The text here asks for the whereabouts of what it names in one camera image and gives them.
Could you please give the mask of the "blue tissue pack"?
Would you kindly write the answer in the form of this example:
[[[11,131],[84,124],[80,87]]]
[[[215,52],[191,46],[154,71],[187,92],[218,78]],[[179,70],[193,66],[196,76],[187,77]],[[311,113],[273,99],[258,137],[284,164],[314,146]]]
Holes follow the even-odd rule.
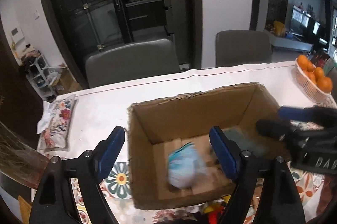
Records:
[[[205,161],[194,143],[186,143],[168,155],[167,180],[177,189],[192,188],[207,174]]]

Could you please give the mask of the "white shoe rack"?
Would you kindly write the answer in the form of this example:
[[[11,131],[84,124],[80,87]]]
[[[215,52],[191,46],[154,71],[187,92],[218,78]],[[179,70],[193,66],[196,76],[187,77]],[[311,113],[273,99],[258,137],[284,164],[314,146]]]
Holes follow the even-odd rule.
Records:
[[[55,88],[50,85],[49,65],[42,55],[29,61],[27,80],[43,101],[51,103],[56,99]]]

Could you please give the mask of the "Mickey Mouse plush toy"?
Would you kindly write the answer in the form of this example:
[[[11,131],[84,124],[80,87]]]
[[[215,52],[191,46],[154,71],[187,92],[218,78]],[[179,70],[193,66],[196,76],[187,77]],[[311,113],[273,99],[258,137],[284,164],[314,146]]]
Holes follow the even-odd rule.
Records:
[[[175,217],[169,223],[220,223],[220,218],[225,211],[227,202],[217,200],[201,206],[197,206],[196,211],[192,209],[181,209],[175,212]]]

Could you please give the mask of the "orange fruits pile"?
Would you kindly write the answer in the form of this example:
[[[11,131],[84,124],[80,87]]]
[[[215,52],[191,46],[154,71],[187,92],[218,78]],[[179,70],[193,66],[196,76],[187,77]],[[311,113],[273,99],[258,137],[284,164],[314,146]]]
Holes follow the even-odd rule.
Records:
[[[320,90],[325,93],[332,91],[332,80],[325,76],[322,68],[314,66],[305,55],[299,55],[296,60],[303,72]]]

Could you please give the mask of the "glass vase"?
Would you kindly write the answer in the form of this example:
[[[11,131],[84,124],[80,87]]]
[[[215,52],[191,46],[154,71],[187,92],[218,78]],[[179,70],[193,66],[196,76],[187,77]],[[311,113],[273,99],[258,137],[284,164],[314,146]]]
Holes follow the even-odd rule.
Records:
[[[5,124],[0,129],[1,173],[28,188],[37,189],[49,159],[29,147]]]

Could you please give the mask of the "white fruit basket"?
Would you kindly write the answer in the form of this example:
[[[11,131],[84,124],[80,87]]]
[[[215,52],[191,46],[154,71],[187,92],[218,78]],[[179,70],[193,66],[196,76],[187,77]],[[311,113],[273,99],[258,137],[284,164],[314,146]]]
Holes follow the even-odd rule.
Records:
[[[330,93],[325,93],[320,90],[303,72],[303,70],[298,65],[297,60],[295,61],[295,80],[300,90],[313,102],[323,103],[328,97],[331,96]]]

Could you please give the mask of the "grey chair back left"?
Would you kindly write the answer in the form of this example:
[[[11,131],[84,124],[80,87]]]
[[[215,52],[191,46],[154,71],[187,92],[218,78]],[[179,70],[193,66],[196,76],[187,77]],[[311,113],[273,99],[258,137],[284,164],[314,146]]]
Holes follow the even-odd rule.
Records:
[[[85,64],[90,88],[180,71],[169,39],[130,43],[90,56]]]

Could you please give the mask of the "grey chair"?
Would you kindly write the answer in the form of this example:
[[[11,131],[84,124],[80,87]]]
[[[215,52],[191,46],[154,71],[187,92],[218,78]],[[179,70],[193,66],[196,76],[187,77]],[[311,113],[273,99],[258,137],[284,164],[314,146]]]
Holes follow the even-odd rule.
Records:
[[[260,31],[227,30],[215,37],[215,66],[269,63],[272,48],[269,36]]]
[[[90,56],[85,64],[90,88],[180,71],[169,39],[130,43]]]

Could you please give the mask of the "brown cardboard box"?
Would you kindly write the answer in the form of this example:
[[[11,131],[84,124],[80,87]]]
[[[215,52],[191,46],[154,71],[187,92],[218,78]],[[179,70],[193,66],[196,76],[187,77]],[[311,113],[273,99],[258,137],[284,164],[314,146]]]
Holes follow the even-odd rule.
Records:
[[[216,164],[209,131],[235,128],[263,149],[266,159],[290,158],[285,145],[261,136],[255,124],[275,117],[279,104],[258,83],[244,83],[207,92],[183,94],[133,104],[128,108],[128,154],[131,195],[141,210],[187,207],[232,193],[234,184]],[[187,189],[168,182],[169,154],[193,143],[206,164],[201,180]]]

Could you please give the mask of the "green red plush toy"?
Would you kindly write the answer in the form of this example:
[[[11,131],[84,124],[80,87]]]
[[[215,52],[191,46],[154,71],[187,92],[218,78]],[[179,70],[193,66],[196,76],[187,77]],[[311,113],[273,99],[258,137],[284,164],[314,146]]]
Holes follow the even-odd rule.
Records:
[[[264,156],[267,152],[267,148],[262,144],[257,143],[252,138],[249,138],[239,127],[231,127],[222,130],[224,135],[231,141],[234,141],[236,145],[242,150],[250,151],[257,157]]]

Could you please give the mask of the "floral fabric tissue pouch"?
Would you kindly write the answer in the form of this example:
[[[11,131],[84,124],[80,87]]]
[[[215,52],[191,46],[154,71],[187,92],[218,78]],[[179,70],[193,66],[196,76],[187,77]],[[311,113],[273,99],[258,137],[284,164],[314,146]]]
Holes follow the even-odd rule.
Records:
[[[39,151],[68,148],[67,137],[75,98],[75,95],[70,95],[53,103],[43,102],[43,114],[37,124]]]

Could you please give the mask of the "woven wicker basket box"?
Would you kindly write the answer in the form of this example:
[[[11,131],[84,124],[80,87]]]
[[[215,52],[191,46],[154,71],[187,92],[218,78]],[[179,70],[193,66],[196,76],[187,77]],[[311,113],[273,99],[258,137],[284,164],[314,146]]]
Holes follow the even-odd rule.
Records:
[[[23,224],[29,224],[31,204],[27,202],[23,197],[18,196],[19,209],[22,217]]]

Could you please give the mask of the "patterned tile table runner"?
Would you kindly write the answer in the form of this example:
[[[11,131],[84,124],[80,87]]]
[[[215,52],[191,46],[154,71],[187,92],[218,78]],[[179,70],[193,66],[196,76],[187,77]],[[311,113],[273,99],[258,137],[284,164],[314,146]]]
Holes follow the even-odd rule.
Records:
[[[76,159],[53,157],[38,186],[31,223],[79,223],[71,179],[92,223],[116,223],[100,183],[121,169],[128,145],[130,194],[138,209],[174,209],[231,194],[221,223],[242,223],[264,180],[256,223],[304,223],[287,162],[336,174],[336,110],[280,107],[261,85],[133,104],[128,127]]]

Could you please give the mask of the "grey chair back right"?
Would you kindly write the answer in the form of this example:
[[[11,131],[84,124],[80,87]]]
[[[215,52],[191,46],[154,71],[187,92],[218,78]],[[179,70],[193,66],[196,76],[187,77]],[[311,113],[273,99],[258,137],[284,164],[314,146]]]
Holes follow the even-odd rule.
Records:
[[[215,37],[215,66],[269,63],[272,48],[269,36],[260,31],[227,30]]]

